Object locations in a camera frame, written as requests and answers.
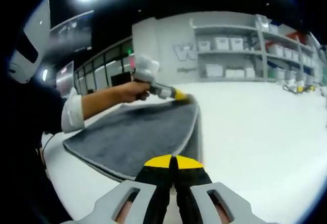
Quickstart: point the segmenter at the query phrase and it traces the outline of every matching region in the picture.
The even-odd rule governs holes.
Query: shelving unit
[[[315,53],[314,48],[300,43],[298,39],[294,40],[281,34],[262,31],[258,25],[256,25],[257,27],[234,26],[228,24],[194,26],[192,20],[190,20],[190,25],[191,28],[194,30],[194,40],[196,44],[197,44],[197,40],[203,40],[206,37],[212,39],[213,36],[216,37],[239,36],[247,40],[248,49],[251,49],[251,50],[244,49],[239,51],[219,50],[219,49],[211,49],[209,51],[197,51],[199,80],[202,82],[212,82],[212,81],[272,82],[275,81],[275,79],[268,78],[268,60],[272,62],[274,60],[283,61],[284,63],[287,63],[289,66],[299,69],[301,78],[305,76],[305,70],[309,70],[310,74],[314,73],[313,71],[314,66],[308,66],[303,63],[304,54],[308,56],[312,56]],[[299,56],[298,61],[268,53],[266,51],[266,41],[273,41],[275,43],[280,43],[284,47],[297,50]],[[244,57],[244,59],[252,59],[252,63],[255,63],[256,62],[255,59],[259,58],[262,61],[263,73],[262,75],[260,75],[260,77],[258,77],[259,75],[258,73],[256,73],[256,77],[254,78],[203,77],[203,73],[205,73],[203,71],[205,65],[205,58],[208,56],[220,57],[220,55],[242,56]]]
[[[198,51],[198,55],[212,55],[212,54],[234,54],[234,55],[254,55],[254,56],[262,56],[262,52],[259,51],[248,51],[248,50],[240,50],[240,51],[224,51],[218,49],[212,49],[207,52]]]

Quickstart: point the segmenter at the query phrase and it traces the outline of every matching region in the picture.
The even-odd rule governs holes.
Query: microfiber towel
[[[71,154],[118,181],[134,180],[144,163],[172,154],[201,160],[199,106],[187,101],[121,105],[63,142]]]

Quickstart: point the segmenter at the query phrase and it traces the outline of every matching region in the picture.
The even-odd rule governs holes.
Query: table surface
[[[203,163],[213,182],[247,199],[267,222],[298,221],[320,197],[327,176],[327,109],[318,92],[293,95],[271,83],[178,85],[201,109]],[[146,102],[162,103],[150,96]],[[90,125],[104,111],[86,121]],[[55,135],[44,151],[54,188],[74,220],[92,212],[97,199],[119,183],[66,152]],[[175,196],[164,223],[181,223]]]

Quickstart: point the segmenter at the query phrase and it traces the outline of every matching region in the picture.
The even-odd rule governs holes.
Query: white sleeve
[[[83,128],[85,128],[85,123],[82,110],[82,96],[77,94],[75,88],[72,88],[62,109],[61,129],[64,133],[69,133]]]

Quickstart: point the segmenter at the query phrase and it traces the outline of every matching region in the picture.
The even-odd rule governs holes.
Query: wall lettering
[[[193,43],[175,44],[173,45],[173,49],[178,60],[181,62],[197,60],[195,45]]]
[[[197,71],[198,68],[197,67],[192,67],[192,68],[185,68],[185,67],[181,67],[177,69],[177,72],[184,72],[184,73],[188,73],[188,72],[193,72],[193,71]]]

